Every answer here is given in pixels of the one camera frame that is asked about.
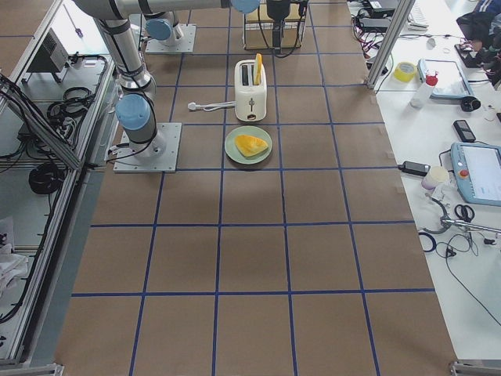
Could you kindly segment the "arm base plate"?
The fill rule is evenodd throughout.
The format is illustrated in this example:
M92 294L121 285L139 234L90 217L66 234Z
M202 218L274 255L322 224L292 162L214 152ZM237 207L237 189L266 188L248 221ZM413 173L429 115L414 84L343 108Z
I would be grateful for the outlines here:
M149 20L146 23L148 42L146 53L180 54L192 52L196 36L196 24L178 23L172 26L164 20Z
M121 142L129 143L129 146L118 150L114 172L175 172L181 134L181 123L157 123L157 135L144 150L145 146L130 143L126 132L123 131Z

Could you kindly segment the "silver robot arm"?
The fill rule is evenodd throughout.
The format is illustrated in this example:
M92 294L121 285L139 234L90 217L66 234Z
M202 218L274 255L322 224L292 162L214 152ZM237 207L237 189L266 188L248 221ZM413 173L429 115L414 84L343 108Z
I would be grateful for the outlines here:
M155 158L164 152L166 143L159 134L153 105L156 82L135 42L129 17L230 7L248 14L259 6L258 1L76 1L75 4L95 21L118 71L124 97L116 105L116 115L128 136L128 153L110 161L121 163Z
M273 52L282 49L285 20L290 14L290 1L266 1L266 12L272 21ZM140 42L145 42L149 54L181 54L192 52L196 25L181 24L176 12L152 13L145 16L145 27L140 27Z

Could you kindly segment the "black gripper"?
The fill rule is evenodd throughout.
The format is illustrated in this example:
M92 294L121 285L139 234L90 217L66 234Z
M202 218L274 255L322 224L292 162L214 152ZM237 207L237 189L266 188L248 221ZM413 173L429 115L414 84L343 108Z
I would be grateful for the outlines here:
M272 24L272 48L274 51L282 49L283 20L290 14L290 0L267 0L267 16L274 20Z

